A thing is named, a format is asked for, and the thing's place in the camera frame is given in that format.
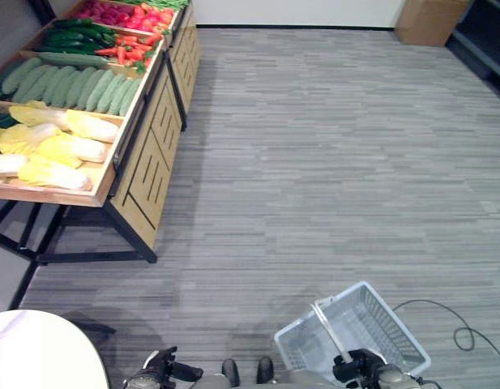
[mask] plastic basket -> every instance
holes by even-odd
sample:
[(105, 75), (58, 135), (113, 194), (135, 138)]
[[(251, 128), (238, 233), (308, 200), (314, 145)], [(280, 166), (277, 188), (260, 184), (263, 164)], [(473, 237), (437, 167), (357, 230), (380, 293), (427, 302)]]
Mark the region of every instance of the plastic basket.
[[(345, 350), (368, 348), (414, 376), (431, 365), (426, 351), (365, 281), (318, 304)], [(340, 353), (313, 311), (278, 331), (275, 342), (287, 369), (311, 370), (336, 383), (332, 366)]]

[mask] white round table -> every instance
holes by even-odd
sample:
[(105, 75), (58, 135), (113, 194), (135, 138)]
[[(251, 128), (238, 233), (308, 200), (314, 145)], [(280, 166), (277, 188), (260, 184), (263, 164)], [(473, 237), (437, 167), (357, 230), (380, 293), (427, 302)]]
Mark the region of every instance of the white round table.
[(74, 324), (38, 310), (0, 313), (0, 389), (109, 389), (95, 347)]

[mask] green vegetable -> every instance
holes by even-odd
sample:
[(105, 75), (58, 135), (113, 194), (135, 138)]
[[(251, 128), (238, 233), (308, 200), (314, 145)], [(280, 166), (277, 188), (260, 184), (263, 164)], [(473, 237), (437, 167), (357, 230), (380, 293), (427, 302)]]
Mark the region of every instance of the green vegetable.
[(82, 88), (82, 92), (80, 93), (79, 99), (77, 100), (77, 109), (85, 109), (86, 103), (88, 101), (88, 97), (93, 92), (93, 88), (96, 86), (96, 83), (100, 80), (102, 75), (105, 73), (102, 69), (99, 69), (95, 73), (89, 77), (88, 81), (84, 84)]
[(70, 53), (39, 53), (39, 57), (56, 65), (73, 66), (103, 66), (108, 61), (99, 55), (70, 54)]
[(10, 126), (13, 126), (14, 124), (17, 124), (18, 122), (12, 118), (11, 116), (5, 115), (4, 118), (0, 119), (0, 128), (8, 128)]
[(17, 69), (19, 65), (21, 65), (21, 61), (13, 61), (11, 62), (5, 69), (0, 73), (0, 97), (3, 94), (1, 90), (1, 85), (3, 84), (3, 80), (10, 75), (12, 71)]
[(120, 104), (120, 116), (126, 116), (129, 110), (130, 103), (135, 98), (136, 91), (139, 85), (142, 83), (141, 79), (135, 79), (135, 81), (129, 86), (125, 96), (122, 98), (122, 103)]
[(118, 92), (118, 88), (123, 84), (125, 80), (125, 75), (114, 76), (113, 81), (111, 81), (109, 86), (105, 89), (105, 92), (100, 100), (98, 100), (98, 104), (96, 105), (97, 112), (104, 113), (109, 109), (111, 101), (113, 101), (115, 92)]
[(73, 84), (75, 79), (79, 76), (79, 74), (80, 74), (79, 71), (73, 71), (67, 77), (64, 77), (58, 82), (57, 87), (55, 88), (55, 92), (53, 93), (52, 96), (51, 105), (53, 107), (62, 108), (64, 106), (71, 85)]
[(68, 41), (68, 40), (52, 40), (52, 39), (47, 39), (44, 42), (44, 45), (46, 46), (52, 46), (52, 47), (80, 47), (83, 45), (82, 41)]
[(95, 50), (100, 50), (102, 49), (102, 46), (95, 42), (84, 42), (81, 50), (85, 51), (91, 51), (93, 54), (95, 53)]
[(73, 27), (82, 27), (82, 26), (90, 26), (93, 23), (93, 19), (63, 19), (63, 20), (55, 20), (53, 25), (59, 28), (73, 28)]
[(99, 26), (98, 24), (92, 24), (89, 27), (92, 28), (93, 30), (101, 33), (101, 34), (114, 34), (114, 30), (113, 29), (107, 28), (107, 27), (104, 27), (104, 26)]
[(96, 69), (94, 67), (87, 67), (80, 72), (79, 76), (75, 79), (73, 85), (71, 85), (71, 88), (68, 91), (66, 97), (66, 107), (71, 108), (77, 104), (84, 84), (88, 81), (92, 74), (95, 73), (95, 71)]
[(28, 92), (23, 96), (21, 103), (28, 103), (30, 100), (39, 100), (48, 87), (49, 81), (58, 72), (58, 67), (50, 66), (49, 69), (33, 84)]
[(122, 2), (133, 5), (145, 2), (149, 6), (155, 6), (160, 9), (172, 8), (173, 10), (181, 10), (190, 3), (190, 0), (122, 0)]
[(41, 53), (68, 53), (68, 54), (80, 54), (87, 55), (85, 51), (74, 49), (73, 47), (53, 47), (53, 46), (40, 46), (35, 49)]
[(127, 90), (134, 82), (134, 79), (126, 79), (122, 86), (118, 89), (118, 91), (114, 94), (113, 100), (111, 101), (111, 105), (109, 106), (109, 111), (107, 113), (111, 115), (118, 115), (120, 112), (120, 104), (122, 103), (123, 97), (126, 95)]
[(12, 93), (15, 89), (17, 89), (26, 75), (41, 64), (42, 61), (37, 57), (30, 58), (27, 61), (23, 62), (5, 78), (1, 86), (2, 92), (6, 95)]
[(69, 30), (58, 30), (56, 28), (49, 28), (46, 30), (49, 39), (56, 41), (81, 41), (84, 38), (80, 32), (69, 31)]
[(109, 83), (113, 80), (113, 78), (114, 78), (114, 72), (110, 69), (106, 71), (102, 75), (102, 77), (100, 77), (100, 80), (93, 88), (93, 92), (91, 93), (91, 95), (89, 95), (88, 101), (86, 101), (87, 111), (93, 111), (96, 108), (98, 100), (102, 97), (102, 94), (104, 94), (105, 89), (108, 87)]
[(62, 69), (59, 69), (57, 73), (52, 77), (52, 79), (48, 83), (48, 87), (45, 89), (45, 92), (42, 94), (42, 100), (48, 105), (51, 103), (53, 98), (53, 94), (57, 88), (57, 84), (61, 79), (66, 78), (68, 75), (73, 73), (75, 68), (73, 66), (64, 66)]
[(33, 71), (28, 73), (26, 78), (21, 81), (19, 88), (15, 91), (14, 97), (12, 97), (12, 101), (15, 103), (23, 103), (23, 97), (32, 89), (33, 85), (36, 81), (42, 77), (46, 71), (48, 71), (49, 65), (41, 65), (36, 67)]
[(94, 39), (95, 41), (102, 39), (102, 35), (94, 28), (72, 27), (68, 31), (74, 31), (74, 32), (81, 33), (82, 35), (90, 37), (90, 38)]

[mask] wooden produce display stand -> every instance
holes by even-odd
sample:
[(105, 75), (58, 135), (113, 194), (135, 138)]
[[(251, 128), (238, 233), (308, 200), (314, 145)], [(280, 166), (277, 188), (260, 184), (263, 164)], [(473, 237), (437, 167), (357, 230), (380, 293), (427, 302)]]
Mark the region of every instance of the wooden produce display stand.
[[(75, 5), (65, 17), (71, 17), (82, 4)], [(41, 41), (48, 27), (41, 29), (12, 60), (34, 56), (30, 50)], [(143, 34), (107, 27), (119, 33)], [(153, 250), (156, 233), (199, 66), (199, 42), (191, 4), (175, 15), (170, 27), (172, 33), (159, 44), (126, 116), (90, 113), (120, 127), (105, 162), (86, 163), (80, 168), (92, 179), (92, 190), (28, 186), (19, 180), (0, 183), (0, 199), (10, 200), (0, 210), (0, 224), (19, 201), (34, 202), (19, 241), (0, 233), (0, 246), (30, 259), (32, 266), (102, 260), (156, 262)], [(115, 73), (137, 76), (123, 66), (107, 67)], [(12, 104), (0, 101), (0, 111), (6, 112)], [(43, 203), (60, 205), (40, 245), (35, 250), (29, 249), (26, 243)], [(50, 242), (60, 228), (74, 225), (112, 226), (133, 250), (89, 253), (83, 248), (82, 253), (49, 252)]]

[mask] cardboard box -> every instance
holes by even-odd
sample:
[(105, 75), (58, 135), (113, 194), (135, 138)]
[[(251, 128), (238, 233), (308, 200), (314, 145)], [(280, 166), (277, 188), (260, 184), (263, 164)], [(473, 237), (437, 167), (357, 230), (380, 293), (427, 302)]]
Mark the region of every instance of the cardboard box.
[(406, 45), (444, 46), (469, 0), (407, 0), (395, 34)]

